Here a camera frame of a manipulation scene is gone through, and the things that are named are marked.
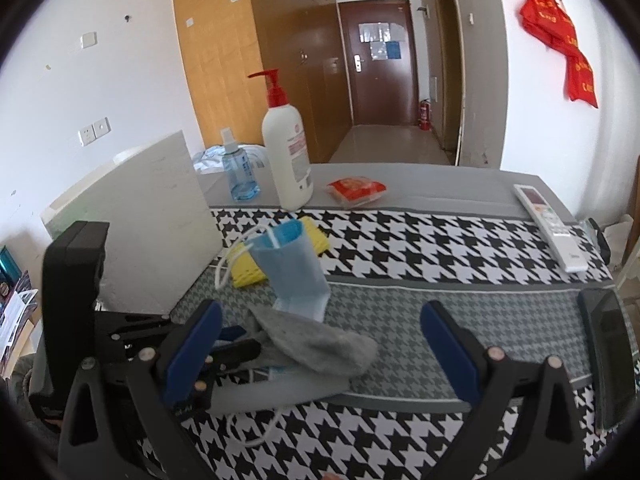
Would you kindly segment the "grey sock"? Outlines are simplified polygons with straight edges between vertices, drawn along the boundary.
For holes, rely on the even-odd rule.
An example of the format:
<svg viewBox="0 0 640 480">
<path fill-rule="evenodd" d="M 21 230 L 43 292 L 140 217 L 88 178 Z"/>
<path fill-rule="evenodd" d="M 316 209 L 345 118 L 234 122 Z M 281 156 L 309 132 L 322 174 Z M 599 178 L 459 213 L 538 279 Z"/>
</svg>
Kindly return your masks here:
<svg viewBox="0 0 640 480">
<path fill-rule="evenodd" d="M 366 374 L 378 358 L 378 343 L 366 335 L 271 308 L 250 307 L 242 327 L 262 350 L 241 370 L 300 366 L 317 374 L 353 378 Z"/>
</svg>

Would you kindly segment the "yellow ribbed sponge cloth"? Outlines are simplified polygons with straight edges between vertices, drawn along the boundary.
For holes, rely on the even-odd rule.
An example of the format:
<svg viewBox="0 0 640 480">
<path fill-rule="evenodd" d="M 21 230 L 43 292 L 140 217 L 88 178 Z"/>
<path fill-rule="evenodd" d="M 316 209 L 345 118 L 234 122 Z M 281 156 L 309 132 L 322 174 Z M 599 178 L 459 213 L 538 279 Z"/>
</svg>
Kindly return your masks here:
<svg viewBox="0 0 640 480">
<path fill-rule="evenodd" d="M 261 224 L 229 247 L 216 270 L 217 286 L 228 280 L 235 288 L 277 280 L 281 274 L 314 266 L 329 249 L 328 237 L 308 216 L 273 226 Z"/>
</svg>

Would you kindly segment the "blue face mask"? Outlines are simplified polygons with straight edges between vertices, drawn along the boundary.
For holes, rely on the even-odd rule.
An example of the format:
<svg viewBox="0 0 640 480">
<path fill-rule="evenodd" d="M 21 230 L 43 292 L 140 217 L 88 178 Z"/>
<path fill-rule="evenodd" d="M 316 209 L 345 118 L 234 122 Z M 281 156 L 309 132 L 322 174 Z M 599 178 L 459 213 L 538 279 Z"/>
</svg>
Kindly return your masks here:
<svg viewBox="0 0 640 480">
<path fill-rule="evenodd" d="M 215 266 L 216 289 L 226 286 L 232 266 L 245 255 L 265 274 L 276 310 L 323 322 L 331 291 L 303 222 L 254 226 L 241 234 Z"/>
</svg>

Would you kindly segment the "black smartphone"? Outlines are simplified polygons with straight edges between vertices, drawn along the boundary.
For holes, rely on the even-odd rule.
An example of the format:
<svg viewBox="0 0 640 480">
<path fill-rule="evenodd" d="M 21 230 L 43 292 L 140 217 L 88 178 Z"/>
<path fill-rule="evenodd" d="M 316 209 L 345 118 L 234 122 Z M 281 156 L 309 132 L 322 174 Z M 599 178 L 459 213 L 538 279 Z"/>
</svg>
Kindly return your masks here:
<svg viewBox="0 0 640 480">
<path fill-rule="evenodd" d="M 596 424 L 610 430 L 634 404 L 634 360 L 623 310 L 613 289 L 586 288 L 577 298 L 585 326 Z"/>
</svg>

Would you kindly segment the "white styrofoam box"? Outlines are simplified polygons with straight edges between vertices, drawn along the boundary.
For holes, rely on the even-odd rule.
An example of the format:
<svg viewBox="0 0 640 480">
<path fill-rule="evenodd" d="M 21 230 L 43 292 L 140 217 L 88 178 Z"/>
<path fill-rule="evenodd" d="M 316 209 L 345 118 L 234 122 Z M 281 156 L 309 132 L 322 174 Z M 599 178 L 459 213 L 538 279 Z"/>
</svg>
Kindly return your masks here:
<svg viewBox="0 0 640 480">
<path fill-rule="evenodd" d="M 116 312 L 167 314 L 222 249 L 182 133 L 130 148 L 42 212 L 50 237 L 108 223 L 99 297 Z"/>
</svg>

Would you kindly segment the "houndstooth table runner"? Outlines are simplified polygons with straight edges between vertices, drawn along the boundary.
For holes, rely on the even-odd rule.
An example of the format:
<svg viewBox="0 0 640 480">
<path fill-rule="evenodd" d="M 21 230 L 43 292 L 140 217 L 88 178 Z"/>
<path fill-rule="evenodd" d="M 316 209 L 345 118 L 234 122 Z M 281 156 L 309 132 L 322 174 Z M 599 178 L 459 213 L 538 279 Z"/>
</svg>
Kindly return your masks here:
<svg viewBox="0 0 640 480">
<path fill-rule="evenodd" d="M 588 268 L 568 274 L 530 220 L 400 210 L 311 209 L 329 239 L 320 263 L 329 326 L 378 344 L 367 373 L 333 400 L 228 417 L 198 414 L 186 434 L 221 479 L 416 479 L 461 429 L 469 407 L 451 387 L 423 327 L 441 304 L 483 347 L 511 359 L 558 356 L 574 390 L 587 462 L 614 439 L 596 425 L 578 295 L 611 290 L 599 249 L 573 235 Z"/>
</svg>

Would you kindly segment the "blue spray bottle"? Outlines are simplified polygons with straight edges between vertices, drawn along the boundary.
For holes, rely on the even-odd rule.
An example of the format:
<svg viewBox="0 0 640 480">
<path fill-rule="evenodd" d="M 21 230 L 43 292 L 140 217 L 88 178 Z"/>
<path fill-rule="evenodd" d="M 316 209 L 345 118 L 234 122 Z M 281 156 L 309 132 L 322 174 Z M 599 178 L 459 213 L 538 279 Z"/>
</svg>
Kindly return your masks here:
<svg viewBox="0 0 640 480">
<path fill-rule="evenodd" d="M 224 146 L 222 166 L 228 178 L 231 197 L 236 202 L 248 202 L 260 192 L 250 159 L 244 148 L 235 140 L 230 128 L 221 129 L 220 135 Z"/>
</svg>

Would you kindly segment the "white remote control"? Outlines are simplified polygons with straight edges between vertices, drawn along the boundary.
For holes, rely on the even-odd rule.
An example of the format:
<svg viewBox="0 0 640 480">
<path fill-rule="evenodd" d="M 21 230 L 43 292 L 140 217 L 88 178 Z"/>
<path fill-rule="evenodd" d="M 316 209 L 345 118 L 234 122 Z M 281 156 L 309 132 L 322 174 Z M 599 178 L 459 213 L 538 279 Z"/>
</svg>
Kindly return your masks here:
<svg viewBox="0 0 640 480">
<path fill-rule="evenodd" d="M 550 204 L 536 188 L 530 185 L 514 185 L 514 193 L 544 234 L 552 254 L 567 274 L 586 272 L 588 261 L 570 232 Z"/>
</svg>

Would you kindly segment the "red snack packet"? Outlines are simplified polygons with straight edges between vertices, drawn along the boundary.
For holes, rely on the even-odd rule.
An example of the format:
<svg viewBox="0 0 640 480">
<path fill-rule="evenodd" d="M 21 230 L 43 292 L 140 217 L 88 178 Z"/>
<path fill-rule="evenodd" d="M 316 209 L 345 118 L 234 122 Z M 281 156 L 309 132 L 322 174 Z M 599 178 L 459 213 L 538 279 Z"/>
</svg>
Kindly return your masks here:
<svg viewBox="0 0 640 480">
<path fill-rule="evenodd" d="M 326 190 L 343 208 L 350 209 L 375 202 L 387 191 L 386 186 L 365 177 L 349 177 L 333 181 Z"/>
</svg>

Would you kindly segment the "white pump lotion bottle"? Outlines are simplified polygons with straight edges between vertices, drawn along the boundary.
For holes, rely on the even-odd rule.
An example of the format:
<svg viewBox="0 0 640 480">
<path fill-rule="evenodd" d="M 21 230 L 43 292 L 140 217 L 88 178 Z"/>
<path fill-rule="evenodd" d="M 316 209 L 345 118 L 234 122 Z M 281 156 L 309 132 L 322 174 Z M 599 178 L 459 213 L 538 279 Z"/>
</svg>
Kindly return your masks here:
<svg viewBox="0 0 640 480">
<path fill-rule="evenodd" d="M 267 78 L 268 110 L 262 120 L 262 140 L 279 203 L 282 209 L 297 210 L 314 192 L 303 118 L 280 86 L 276 68 L 248 75 L 256 77 Z"/>
</svg>

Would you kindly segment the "red fire extinguisher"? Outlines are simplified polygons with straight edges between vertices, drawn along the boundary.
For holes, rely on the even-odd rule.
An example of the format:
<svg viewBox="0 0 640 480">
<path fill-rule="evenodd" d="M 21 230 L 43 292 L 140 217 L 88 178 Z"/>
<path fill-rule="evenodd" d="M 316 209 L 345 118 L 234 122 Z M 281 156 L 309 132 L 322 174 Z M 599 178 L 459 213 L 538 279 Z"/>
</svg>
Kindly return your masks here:
<svg viewBox="0 0 640 480">
<path fill-rule="evenodd" d="M 423 131 L 430 131 L 431 122 L 431 103 L 429 100 L 421 100 L 419 104 L 419 127 Z"/>
</svg>

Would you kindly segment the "wooden wardrobe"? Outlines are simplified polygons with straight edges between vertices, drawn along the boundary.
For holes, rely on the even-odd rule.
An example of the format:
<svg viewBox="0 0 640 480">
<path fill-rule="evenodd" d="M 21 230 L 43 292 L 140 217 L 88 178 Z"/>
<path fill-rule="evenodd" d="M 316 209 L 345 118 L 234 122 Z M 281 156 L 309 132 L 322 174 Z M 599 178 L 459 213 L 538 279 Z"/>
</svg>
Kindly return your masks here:
<svg viewBox="0 0 640 480">
<path fill-rule="evenodd" d="M 303 117 L 309 157 L 328 162 L 352 126 L 336 0 L 172 0 L 183 68 L 205 146 L 229 128 L 262 143 L 269 80 Z"/>
</svg>

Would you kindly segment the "dark brown entrance door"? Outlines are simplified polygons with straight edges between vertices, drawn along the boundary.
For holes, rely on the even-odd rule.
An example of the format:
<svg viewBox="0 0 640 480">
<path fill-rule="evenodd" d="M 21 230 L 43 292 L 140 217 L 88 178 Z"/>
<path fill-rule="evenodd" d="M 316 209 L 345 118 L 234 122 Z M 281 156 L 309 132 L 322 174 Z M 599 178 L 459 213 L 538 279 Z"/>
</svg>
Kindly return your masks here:
<svg viewBox="0 0 640 480">
<path fill-rule="evenodd" d="M 354 124 L 416 125 L 419 81 L 410 1 L 341 2 L 338 13 Z"/>
</svg>

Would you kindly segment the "white wall socket pair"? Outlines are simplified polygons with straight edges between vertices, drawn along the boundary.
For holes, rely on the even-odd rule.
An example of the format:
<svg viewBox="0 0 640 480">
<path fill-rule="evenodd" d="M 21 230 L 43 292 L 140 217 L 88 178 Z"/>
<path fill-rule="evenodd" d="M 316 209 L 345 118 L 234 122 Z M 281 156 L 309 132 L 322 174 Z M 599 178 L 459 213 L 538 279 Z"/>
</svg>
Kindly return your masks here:
<svg viewBox="0 0 640 480">
<path fill-rule="evenodd" d="M 111 125 L 107 117 L 99 119 L 92 125 L 78 130 L 78 138 L 81 146 L 87 146 L 111 132 Z"/>
</svg>

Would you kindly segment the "white wall switch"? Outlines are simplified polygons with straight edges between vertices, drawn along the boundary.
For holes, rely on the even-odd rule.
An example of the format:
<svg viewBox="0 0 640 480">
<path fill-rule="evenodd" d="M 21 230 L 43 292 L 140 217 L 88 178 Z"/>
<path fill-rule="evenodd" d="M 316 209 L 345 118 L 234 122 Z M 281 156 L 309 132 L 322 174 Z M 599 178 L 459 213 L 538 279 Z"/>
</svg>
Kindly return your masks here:
<svg viewBox="0 0 640 480">
<path fill-rule="evenodd" d="M 81 49 L 88 49 L 94 47 L 98 44 L 98 35 L 96 32 L 85 32 L 80 37 L 80 47 Z"/>
</svg>

